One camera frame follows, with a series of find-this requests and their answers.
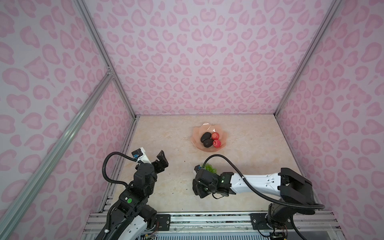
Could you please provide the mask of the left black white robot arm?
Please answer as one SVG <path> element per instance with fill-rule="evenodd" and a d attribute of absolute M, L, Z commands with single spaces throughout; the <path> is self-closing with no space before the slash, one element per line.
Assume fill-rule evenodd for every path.
<path fill-rule="evenodd" d="M 108 176 L 107 164 L 114 155 L 137 163 L 130 183 L 113 180 Z M 97 240 L 136 240 L 145 232 L 150 232 L 147 237 L 151 239 L 161 227 L 157 221 L 157 211 L 148 205 L 148 200 L 154 193 L 158 174 L 169 166 L 165 153 L 161 150 L 153 162 L 148 159 L 143 148 L 133 151 L 132 155 L 129 157 L 120 152 L 112 152 L 103 162 L 104 179 L 111 184 L 123 185 L 125 190 L 108 210 L 106 223 L 96 237 Z"/>

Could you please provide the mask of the dark fake avocado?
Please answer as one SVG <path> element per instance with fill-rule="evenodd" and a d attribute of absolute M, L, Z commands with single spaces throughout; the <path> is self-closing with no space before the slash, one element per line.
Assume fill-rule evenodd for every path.
<path fill-rule="evenodd" d="M 205 132 L 202 136 L 200 141 L 203 143 L 205 140 L 211 139 L 211 133 L 210 132 Z"/>
<path fill-rule="evenodd" d="M 203 146 L 205 148 L 210 148 L 210 147 L 213 146 L 213 142 L 214 142 L 213 139 L 206 139 L 206 140 L 203 141 Z"/>

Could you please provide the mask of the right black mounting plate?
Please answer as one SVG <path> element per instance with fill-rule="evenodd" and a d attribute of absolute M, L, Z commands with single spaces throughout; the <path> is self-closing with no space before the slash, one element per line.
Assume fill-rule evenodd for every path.
<path fill-rule="evenodd" d="M 266 215 L 267 213 L 250 214 L 253 230 L 269 230 L 269 231 L 272 230 L 267 224 Z"/>

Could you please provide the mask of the left diagonal aluminium strut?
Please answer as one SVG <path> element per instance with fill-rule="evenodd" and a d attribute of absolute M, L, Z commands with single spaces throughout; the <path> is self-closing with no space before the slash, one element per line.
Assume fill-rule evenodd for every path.
<path fill-rule="evenodd" d="M 107 73 L 102 81 L 95 88 L 93 93 L 85 101 L 79 112 L 70 122 L 62 136 L 53 145 L 50 152 L 44 158 L 35 173 L 27 181 L 26 185 L 12 202 L 3 218 L 1 219 L 1 239 L 7 240 L 12 235 L 15 228 L 33 203 L 34 199 L 48 180 L 58 162 L 64 156 L 68 147 L 75 136 L 89 117 L 95 105 L 103 95 L 108 85 L 113 80 L 114 75 Z"/>

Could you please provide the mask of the pink scalloped fruit bowl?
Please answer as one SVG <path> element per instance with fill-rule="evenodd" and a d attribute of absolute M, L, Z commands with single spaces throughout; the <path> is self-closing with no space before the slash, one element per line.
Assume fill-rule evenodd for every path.
<path fill-rule="evenodd" d="M 220 125 L 203 123 L 193 129 L 190 138 L 192 144 L 206 153 L 214 153 L 223 149 L 227 144 L 228 133 Z"/>

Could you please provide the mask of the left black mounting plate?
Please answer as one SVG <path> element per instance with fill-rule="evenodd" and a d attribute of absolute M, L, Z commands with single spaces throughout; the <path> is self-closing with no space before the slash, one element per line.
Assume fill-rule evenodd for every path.
<path fill-rule="evenodd" d="M 171 224 L 171 215 L 157 214 L 156 216 L 157 231 L 169 231 Z"/>

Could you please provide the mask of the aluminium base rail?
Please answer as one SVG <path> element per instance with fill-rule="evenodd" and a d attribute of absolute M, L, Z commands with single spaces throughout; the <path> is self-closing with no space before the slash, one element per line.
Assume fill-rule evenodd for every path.
<path fill-rule="evenodd" d="M 287 234 L 289 240 L 300 237 L 297 229 L 308 240 L 343 240 L 344 234 L 335 215 L 330 211 L 318 211 L 315 215 L 294 216 L 284 229 L 253 230 L 250 214 L 266 212 L 174 212 L 169 231 L 157 231 L 154 240 L 264 240 L 270 233 Z"/>

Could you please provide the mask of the green fake grape bunch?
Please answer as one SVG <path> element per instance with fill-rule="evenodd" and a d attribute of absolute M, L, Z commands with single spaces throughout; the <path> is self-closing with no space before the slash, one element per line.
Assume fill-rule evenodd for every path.
<path fill-rule="evenodd" d="M 202 168 L 205 169 L 205 170 L 207 170 L 207 171 L 209 171 L 209 172 L 211 172 L 211 173 L 213 173 L 213 174 L 217 174 L 217 169 L 214 168 L 214 167 L 213 167 L 212 165 L 210 165 L 210 164 L 205 164 L 205 165 L 202 166 Z"/>

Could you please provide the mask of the red fake apple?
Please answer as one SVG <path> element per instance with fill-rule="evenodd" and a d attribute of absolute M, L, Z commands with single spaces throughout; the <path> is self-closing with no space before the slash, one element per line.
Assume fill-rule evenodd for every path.
<path fill-rule="evenodd" d="M 220 139 L 220 134 L 217 133 L 217 132 L 213 132 L 213 133 L 211 134 L 211 138 L 212 138 L 213 140 L 219 140 L 219 139 Z"/>
<path fill-rule="evenodd" d="M 221 141 L 219 139 L 216 139 L 213 141 L 213 147 L 220 148 L 222 145 Z"/>

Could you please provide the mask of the black mounting plate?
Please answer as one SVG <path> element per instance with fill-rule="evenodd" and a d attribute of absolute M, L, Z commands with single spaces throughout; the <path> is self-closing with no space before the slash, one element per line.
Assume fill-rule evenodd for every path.
<path fill-rule="evenodd" d="M 169 231 L 171 224 L 171 215 L 157 214 L 156 216 L 157 231 Z"/>
<path fill-rule="evenodd" d="M 250 214 L 253 230 L 269 230 L 269 231 L 272 230 L 267 224 L 266 215 L 267 213 Z"/>

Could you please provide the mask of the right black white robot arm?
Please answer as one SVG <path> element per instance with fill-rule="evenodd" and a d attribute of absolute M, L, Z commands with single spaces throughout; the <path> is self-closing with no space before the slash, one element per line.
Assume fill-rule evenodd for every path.
<path fill-rule="evenodd" d="M 278 197 L 270 203 L 263 227 L 281 229 L 297 213 L 314 215 L 316 212 L 312 183 L 289 168 L 281 168 L 279 173 L 268 175 L 233 172 L 218 175 L 201 166 L 196 166 L 195 171 L 193 191 L 201 199 L 209 195 L 228 197 L 256 191 L 261 193 L 263 199 Z"/>

